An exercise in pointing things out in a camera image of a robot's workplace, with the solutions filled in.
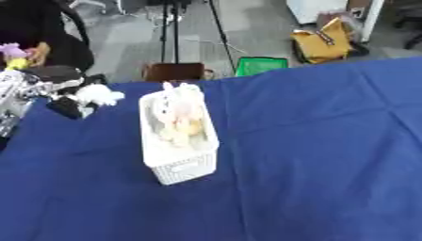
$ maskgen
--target cardboard box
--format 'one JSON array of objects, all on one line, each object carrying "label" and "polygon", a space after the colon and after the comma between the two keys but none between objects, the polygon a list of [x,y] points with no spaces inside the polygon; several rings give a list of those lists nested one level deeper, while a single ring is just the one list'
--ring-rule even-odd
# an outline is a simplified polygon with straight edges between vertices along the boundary
[{"label": "cardboard box", "polygon": [[348,11],[355,16],[357,19],[363,19],[370,6],[372,0],[349,0]]}]

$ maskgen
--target toy ear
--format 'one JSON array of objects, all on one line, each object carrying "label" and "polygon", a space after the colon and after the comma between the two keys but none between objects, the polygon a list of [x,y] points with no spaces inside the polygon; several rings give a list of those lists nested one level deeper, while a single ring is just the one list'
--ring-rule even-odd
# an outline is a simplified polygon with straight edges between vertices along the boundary
[{"label": "toy ear", "polygon": [[164,90],[172,90],[172,89],[174,89],[174,87],[170,82],[164,82],[163,83],[163,89]]}]

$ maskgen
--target gray floor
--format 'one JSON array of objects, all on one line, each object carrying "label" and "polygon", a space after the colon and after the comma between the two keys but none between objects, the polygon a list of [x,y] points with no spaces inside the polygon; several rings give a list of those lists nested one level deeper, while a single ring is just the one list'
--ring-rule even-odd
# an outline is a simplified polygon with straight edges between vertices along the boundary
[{"label": "gray floor", "polygon": [[[288,57],[292,67],[299,66],[292,57],[289,34],[297,27],[294,17],[283,0],[216,0],[219,15],[235,47],[232,53],[240,56],[282,56]],[[121,16],[110,3],[107,15],[100,15],[95,7],[81,7],[78,10],[86,19],[96,64],[92,73],[103,72],[112,82],[140,81],[141,66],[159,61],[160,29],[154,28],[145,9],[135,16]],[[160,8],[149,8],[154,15]],[[392,27],[394,14],[388,8],[368,44],[371,55],[354,58],[383,59],[406,56],[421,56],[422,44],[412,51],[402,49],[403,42],[415,34],[414,27],[397,30]],[[209,6],[198,0],[189,7],[180,23],[181,60],[201,61],[215,70],[218,77],[231,76],[230,65],[219,44]],[[173,59],[172,41],[167,49],[168,61]]]}]

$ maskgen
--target plush toy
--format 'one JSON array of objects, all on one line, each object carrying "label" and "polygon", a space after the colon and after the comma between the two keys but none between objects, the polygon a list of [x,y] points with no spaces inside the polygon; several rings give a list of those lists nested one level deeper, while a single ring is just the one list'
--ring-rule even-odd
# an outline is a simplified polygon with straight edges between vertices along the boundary
[{"label": "plush toy", "polygon": [[124,94],[121,92],[113,92],[104,85],[89,85],[81,88],[75,94],[77,101],[81,104],[94,103],[99,106],[116,105],[121,99],[124,99]]},{"label": "plush toy", "polygon": [[161,138],[176,147],[187,147],[192,136],[203,132],[203,93],[195,85],[174,88],[163,84],[164,91],[153,102],[153,115],[163,124]]},{"label": "plush toy", "polygon": [[10,61],[7,63],[7,70],[21,70],[28,66],[28,53],[19,48],[19,43],[7,43],[0,45],[0,53]]}]

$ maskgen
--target tripod leg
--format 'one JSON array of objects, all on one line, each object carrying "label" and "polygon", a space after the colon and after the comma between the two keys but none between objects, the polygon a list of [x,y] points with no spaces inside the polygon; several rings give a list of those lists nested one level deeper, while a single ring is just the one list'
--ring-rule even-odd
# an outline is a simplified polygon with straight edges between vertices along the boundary
[{"label": "tripod leg", "polygon": [[166,41],[167,41],[167,19],[169,18],[169,0],[164,0],[163,5],[163,33],[161,36],[161,62],[166,61]]},{"label": "tripod leg", "polygon": [[216,21],[217,29],[219,30],[219,36],[221,37],[221,41],[224,44],[224,48],[226,49],[227,57],[229,57],[230,65],[232,66],[233,73],[235,73],[235,62],[233,61],[232,53],[230,52],[227,36],[222,29],[221,21],[219,20],[219,15],[217,14],[216,6],[214,5],[214,0],[208,0],[209,7],[213,12],[214,19]]},{"label": "tripod leg", "polygon": [[173,0],[173,21],[174,21],[174,60],[178,64],[179,57],[179,0]]}]

